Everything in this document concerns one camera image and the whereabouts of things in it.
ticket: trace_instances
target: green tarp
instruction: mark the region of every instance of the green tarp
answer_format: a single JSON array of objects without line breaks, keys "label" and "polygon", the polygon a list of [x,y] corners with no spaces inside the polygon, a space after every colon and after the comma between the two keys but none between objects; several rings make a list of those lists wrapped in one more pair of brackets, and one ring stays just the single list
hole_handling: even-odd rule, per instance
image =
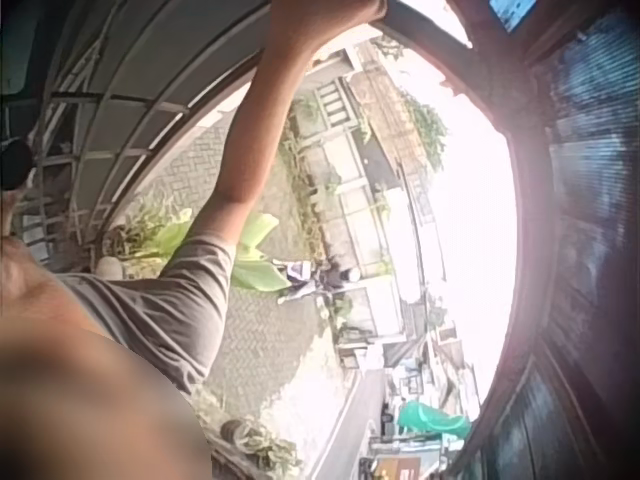
[{"label": "green tarp", "polygon": [[414,400],[407,402],[400,410],[398,425],[412,432],[446,433],[463,440],[471,431],[471,422],[466,417],[452,417]]}]

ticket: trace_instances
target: corrugated panel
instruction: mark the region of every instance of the corrugated panel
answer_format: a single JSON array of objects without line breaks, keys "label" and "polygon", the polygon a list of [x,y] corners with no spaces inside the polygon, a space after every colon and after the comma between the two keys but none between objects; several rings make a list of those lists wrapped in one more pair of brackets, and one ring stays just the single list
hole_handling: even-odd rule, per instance
[{"label": "corrugated panel", "polygon": [[460,475],[460,480],[483,480],[484,469],[482,467],[482,462],[482,453],[478,451],[476,456],[473,458],[473,462],[470,463]]},{"label": "corrugated panel", "polygon": [[542,376],[532,370],[516,399],[531,442],[536,480],[586,478],[564,411]]},{"label": "corrugated panel", "polygon": [[485,455],[488,480],[536,480],[520,404],[502,420]]},{"label": "corrugated panel", "polygon": [[640,426],[639,45],[632,19],[616,10],[537,66],[552,98],[560,209],[545,341],[596,441],[616,456]]}]

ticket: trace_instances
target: raised arm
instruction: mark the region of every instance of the raised arm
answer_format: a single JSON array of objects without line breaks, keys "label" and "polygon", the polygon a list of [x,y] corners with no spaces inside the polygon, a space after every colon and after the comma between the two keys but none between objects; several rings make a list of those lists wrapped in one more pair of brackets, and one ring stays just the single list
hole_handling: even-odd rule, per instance
[{"label": "raised arm", "polygon": [[235,244],[276,155],[293,95],[325,43],[384,15],[386,0],[273,0],[267,44],[233,119],[213,194],[190,234]]}]

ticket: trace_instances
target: flower pot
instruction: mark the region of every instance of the flower pot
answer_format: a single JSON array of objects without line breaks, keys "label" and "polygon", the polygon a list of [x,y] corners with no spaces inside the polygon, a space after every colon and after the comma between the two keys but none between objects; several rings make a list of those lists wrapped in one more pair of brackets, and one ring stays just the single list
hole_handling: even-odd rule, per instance
[{"label": "flower pot", "polygon": [[220,436],[225,442],[237,446],[236,439],[238,438],[238,434],[242,432],[246,426],[244,420],[237,418],[227,420],[220,427]]}]

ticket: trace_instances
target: road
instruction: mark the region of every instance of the road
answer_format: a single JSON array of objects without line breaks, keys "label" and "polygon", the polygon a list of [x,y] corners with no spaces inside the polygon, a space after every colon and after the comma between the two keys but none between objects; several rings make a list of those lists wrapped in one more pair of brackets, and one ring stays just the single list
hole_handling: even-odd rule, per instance
[{"label": "road", "polygon": [[384,372],[367,372],[353,393],[326,457],[319,468],[314,469],[314,480],[349,480],[369,421],[380,429],[383,399]]}]

